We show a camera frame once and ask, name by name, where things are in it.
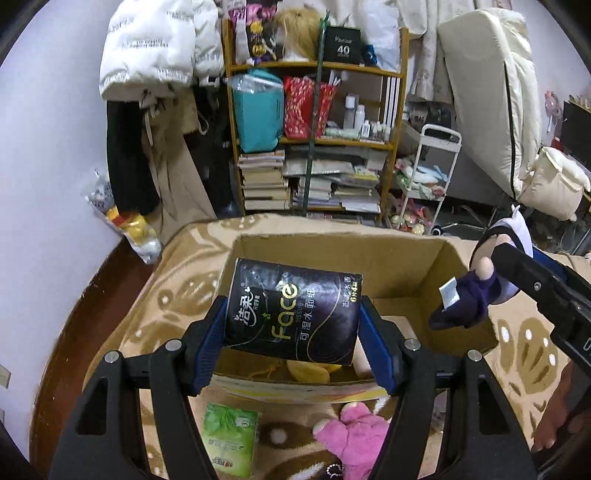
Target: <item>metal screw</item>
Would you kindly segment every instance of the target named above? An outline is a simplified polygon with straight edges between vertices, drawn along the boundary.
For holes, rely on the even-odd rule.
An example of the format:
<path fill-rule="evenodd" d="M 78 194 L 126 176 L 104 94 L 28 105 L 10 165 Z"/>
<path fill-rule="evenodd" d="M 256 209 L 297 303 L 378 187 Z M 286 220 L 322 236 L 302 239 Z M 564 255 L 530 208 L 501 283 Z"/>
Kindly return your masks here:
<path fill-rule="evenodd" d="M 173 338 L 166 342 L 166 350 L 169 352 L 176 352 L 179 348 L 183 346 L 183 343 L 178 338 Z"/>
<path fill-rule="evenodd" d="M 482 354 L 478 350 L 469 350 L 468 358 L 473 362 L 479 362 L 482 360 Z"/>
<path fill-rule="evenodd" d="M 107 362 L 108 364 L 114 364 L 117 360 L 119 360 L 119 352 L 111 350 L 110 352 L 106 353 L 105 362 Z"/>
<path fill-rule="evenodd" d="M 418 349 L 421 348 L 421 342 L 419 342 L 415 338 L 409 338 L 404 341 L 404 346 L 410 350 L 411 352 L 416 352 Z"/>

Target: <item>book stack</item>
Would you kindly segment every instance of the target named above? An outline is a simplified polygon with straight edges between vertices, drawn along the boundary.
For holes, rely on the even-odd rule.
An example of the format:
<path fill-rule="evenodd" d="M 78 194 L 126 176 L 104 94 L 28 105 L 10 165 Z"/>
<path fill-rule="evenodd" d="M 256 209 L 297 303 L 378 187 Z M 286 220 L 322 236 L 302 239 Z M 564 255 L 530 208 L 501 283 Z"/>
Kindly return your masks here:
<path fill-rule="evenodd" d="M 284 160 L 283 150 L 238 157 L 246 210 L 289 210 L 291 190 L 281 175 Z"/>
<path fill-rule="evenodd" d="M 298 184 L 297 196 L 303 197 L 306 188 L 306 177 L 301 176 Z M 315 176 L 310 179 L 310 193 L 308 198 L 310 200 L 330 200 L 332 193 L 332 182 L 322 176 Z"/>
<path fill-rule="evenodd" d="M 348 212 L 379 213 L 379 195 L 373 189 L 339 185 L 333 198 Z"/>
<path fill-rule="evenodd" d="M 309 212 L 306 215 L 308 218 L 320 220 L 332 220 L 333 222 L 349 223 L 352 225 L 369 225 L 375 226 L 375 217 L 372 215 L 363 215 L 361 213 L 324 213 L 324 212 Z"/>

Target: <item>book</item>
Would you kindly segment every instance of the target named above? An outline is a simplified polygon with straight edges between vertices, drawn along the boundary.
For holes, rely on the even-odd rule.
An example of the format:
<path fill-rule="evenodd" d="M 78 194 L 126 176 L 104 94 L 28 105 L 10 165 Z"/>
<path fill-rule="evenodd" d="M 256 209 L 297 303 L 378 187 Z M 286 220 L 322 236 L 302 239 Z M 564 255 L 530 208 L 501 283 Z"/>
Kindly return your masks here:
<path fill-rule="evenodd" d="M 283 163 L 285 160 L 285 150 L 275 150 L 274 152 L 263 152 L 263 153 L 249 153 L 242 154 L 238 157 L 239 162 L 249 163 L 258 162 L 262 160 L 274 160 Z"/>
<path fill-rule="evenodd" d="M 300 188 L 297 191 L 297 197 L 304 198 L 304 189 Z M 308 198 L 310 200 L 330 200 L 330 192 L 325 190 L 310 189 Z"/>
<path fill-rule="evenodd" d="M 307 160 L 286 160 L 281 169 L 286 177 L 301 177 L 306 175 Z M 342 160 L 313 160 L 312 161 L 312 175 L 328 175 L 335 173 L 350 173 L 353 174 L 355 170 L 353 165 L 348 161 Z"/>
<path fill-rule="evenodd" d="M 289 200 L 245 200 L 244 208 L 246 210 L 289 210 L 291 202 Z"/>
<path fill-rule="evenodd" d="M 335 189 L 336 196 L 342 197 L 371 197 L 373 189 L 346 187 L 344 185 L 337 185 Z"/>
<path fill-rule="evenodd" d="M 355 172 L 327 175 L 327 179 L 349 187 L 373 189 L 379 183 L 379 175 L 365 167 L 355 167 Z"/>
<path fill-rule="evenodd" d="M 283 165 L 283 162 L 277 162 L 274 160 L 261 160 L 261 161 L 257 161 L 257 162 L 252 162 L 252 163 L 244 163 L 241 161 L 238 161 L 238 166 L 240 167 L 241 170 L 255 170 L 257 168 L 263 168 L 263 167 L 279 167 L 281 168 L 281 166 Z"/>
<path fill-rule="evenodd" d="M 379 196 L 372 192 L 371 196 L 346 197 L 341 199 L 340 204 L 348 212 L 379 213 Z"/>
<path fill-rule="evenodd" d="M 244 183 L 283 183 L 281 170 L 278 168 L 261 168 L 242 171 Z"/>
<path fill-rule="evenodd" d="M 332 220 L 339 223 L 349 223 L 352 225 L 360 225 L 363 217 L 359 214 L 342 214 L 342 213 L 324 213 L 324 212 L 308 212 L 307 218 Z"/>
<path fill-rule="evenodd" d="M 246 199 L 289 200 L 289 189 L 247 189 L 242 191 Z"/>
<path fill-rule="evenodd" d="M 306 177 L 300 177 L 300 188 L 306 187 Z M 332 189 L 332 182 L 324 177 L 316 176 L 310 179 L 310 190 L 324 190 L 330 192 Z"/>
<path fill-rule="evenodd" d="M 287 179 L 283 179 L 277 183 L 248 183 L 242 186 L 242 190 L 259 190 L 259 189 L 283 189 L 289 185 Z"/>
<path fill-rule="evenodd" d="M 304 203 L 304 196 L 298 197 L 297 195 L 294 196 L 293 199 L 296 205 L 303 205 Z M 340 201 L 337 199 L 330 198 L 328 200 L 316 200 L 308 198 L 308 205 L 311 207 L 331 207 L 331 208 L 340 208 Z"/>

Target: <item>white mattress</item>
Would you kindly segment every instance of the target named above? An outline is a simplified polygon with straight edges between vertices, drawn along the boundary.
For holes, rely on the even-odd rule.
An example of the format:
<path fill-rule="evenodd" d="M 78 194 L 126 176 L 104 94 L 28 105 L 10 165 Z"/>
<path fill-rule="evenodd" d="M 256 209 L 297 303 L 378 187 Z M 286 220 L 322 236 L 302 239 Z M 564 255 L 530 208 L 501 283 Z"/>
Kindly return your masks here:
<path fill-rule="evenodd" d="M 482 9 L 439 25 L 438 32 L 463 148 L 508 195 L 519 199 L 541 131 L 525 19 L 509 10 Z"/>

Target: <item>plush doll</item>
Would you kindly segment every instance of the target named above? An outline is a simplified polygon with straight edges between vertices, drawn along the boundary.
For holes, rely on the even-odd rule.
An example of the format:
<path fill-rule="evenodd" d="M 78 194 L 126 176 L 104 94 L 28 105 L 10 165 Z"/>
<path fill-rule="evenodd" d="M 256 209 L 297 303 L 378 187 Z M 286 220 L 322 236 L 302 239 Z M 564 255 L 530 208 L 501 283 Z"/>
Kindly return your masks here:
<path fill-rule="evenodd" d="M 382 448 L 388 422 L 373 415 L 364 403 L 347 403 L 340 420 L 322 420 L 314 438 L 343 462 L 343 480 L 365 480 Z"/>
<path fill-rule="evenodd" d="M 515 285 L 497 275 L 491 261 L 493 250 L 503 243 L 533 257 L 530 233 L 519 207 L 513 207 L 510 217 L 499 220 L 486 232 L 474 250 L 471 271 L 440 288 L 444 302 L 429 318 L 433 330 L 477 325 L 486 318 L 489 305 L 504 303 L 519 292 Z"/>

